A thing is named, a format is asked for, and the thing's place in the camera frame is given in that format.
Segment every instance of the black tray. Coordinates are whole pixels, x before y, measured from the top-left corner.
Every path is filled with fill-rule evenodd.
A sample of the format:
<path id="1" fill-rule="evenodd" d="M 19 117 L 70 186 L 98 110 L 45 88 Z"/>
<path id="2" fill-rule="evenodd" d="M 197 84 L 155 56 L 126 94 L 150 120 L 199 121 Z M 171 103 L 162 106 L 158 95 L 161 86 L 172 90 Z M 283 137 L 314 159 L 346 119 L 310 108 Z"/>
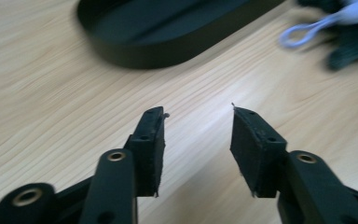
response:
<path id="1" fill-rule="evenodd" d="M 107 61 L 130 68 L 185 62 L 282 0 L 80 0 L 77 17 Z"/>

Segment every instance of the screw hole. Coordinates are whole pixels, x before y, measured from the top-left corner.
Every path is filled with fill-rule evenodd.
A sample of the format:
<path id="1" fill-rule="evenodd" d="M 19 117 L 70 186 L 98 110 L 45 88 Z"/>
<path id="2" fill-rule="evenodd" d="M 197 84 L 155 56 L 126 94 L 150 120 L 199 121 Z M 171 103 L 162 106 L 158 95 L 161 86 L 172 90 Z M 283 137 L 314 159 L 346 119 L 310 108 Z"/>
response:
<path id="1" fill-rule="evenodd" d="M 110 161 L 121 161 L 126 157 L 126 154 L 122 152 L 114 152 L 107 156 L 107 159 Z"/>
<path id="2" fill-rule="evenodd" d="M 112 223 L 114 219 L 115 219 L 115 215 L 113 213 L 104 212 L 98 216 L 97 222 L 101 224 L 109 224 Z"/>
<path id="3" fill-rule="evenodd" d="M 297 155 L 297 158 L 302 162 L 316 163 L 315 158 L 313 158 L 312 156 L 307 155 L 307 154 L 299 154 L 299 155 Z"/>
<path id="4" fill-rule="evenodd" d="M 13 199 L 13 205 L 17 207 L 22 207 L 31 203 L 36 202 L 40 197 L 42 197 L 42 190 L 41 189 L 27 189 L 21 192 Z"/>

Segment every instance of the black object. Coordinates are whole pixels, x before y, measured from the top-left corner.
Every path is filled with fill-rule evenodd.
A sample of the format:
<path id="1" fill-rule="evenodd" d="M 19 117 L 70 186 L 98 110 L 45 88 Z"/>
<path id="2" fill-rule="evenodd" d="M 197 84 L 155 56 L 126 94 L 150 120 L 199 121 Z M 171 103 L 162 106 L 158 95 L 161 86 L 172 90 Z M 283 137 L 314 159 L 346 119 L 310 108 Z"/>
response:
<path id="1" fill-rule="evenodd" d="M 162 172 L 162 107 L 144 112 L 124 148 L 105 152 L 93 177 L 59 193 L 22 186 L 0 202 L 0 224 L 137 223 L 137 196 L 155 196 Z"/>
<path id="2" fill-rule="evenodd" d="M 80 0 L 77 17 L 111 63 L 160 68 L 185 62 L 283 0 Z"/>
<path id="3" fill-rule="evenodd" d="M 251 192 L 275 197 L 283 223 L 358 223 L 358 191 L 342 185 L 324 161 L 285 151 L 286 141 L 255 112 L 234 108 L 231 152 Z"/>

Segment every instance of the table surface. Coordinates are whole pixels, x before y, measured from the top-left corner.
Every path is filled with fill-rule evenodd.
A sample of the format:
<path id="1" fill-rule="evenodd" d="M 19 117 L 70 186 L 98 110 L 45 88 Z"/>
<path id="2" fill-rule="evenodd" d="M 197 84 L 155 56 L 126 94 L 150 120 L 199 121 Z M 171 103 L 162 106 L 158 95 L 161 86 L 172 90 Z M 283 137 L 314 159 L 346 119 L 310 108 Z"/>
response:
<path id="1" fill-rule="evenodd" d="M 334 46 L 323 34 L 303 49 L 277 44 L 314 11 L 280 7 L 186 63 L 130 70 L 95 56 L 75 8 L 0 0 L 0 199 L 27 183 L 59 191 L 91 176 L 159 105 L 171 114 L 160 196 L 139 199 L 140 223 L 280 223 L 276 200 L 252 198 L 229 151 L 231 103 L 358 189 L 358 63 L 326 70 Z"/>

